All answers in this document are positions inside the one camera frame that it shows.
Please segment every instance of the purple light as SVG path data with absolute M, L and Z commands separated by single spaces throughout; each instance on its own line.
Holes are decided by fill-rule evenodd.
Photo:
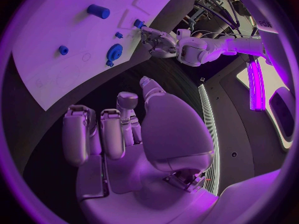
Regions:
M 247 63 L 250 109 L 253 111 L 264 111 L 266 109 L 265 88 L 262 70 L 259 61 Z

